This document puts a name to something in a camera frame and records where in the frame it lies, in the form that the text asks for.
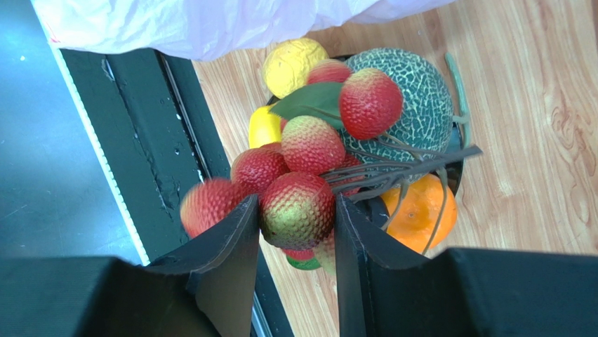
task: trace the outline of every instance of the yellow lemon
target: yellow lemon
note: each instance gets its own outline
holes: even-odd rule
[[[270,113],[270,108],[273,105],[260,107],[251,115],[249,119],[250,149],[280,141],[280,117]]]
[[[310,70],[329,58],[326,49],[307,37],[280,43],[268,54],[262,67],[262,77],[268,89],[278,98],[301,88]]]

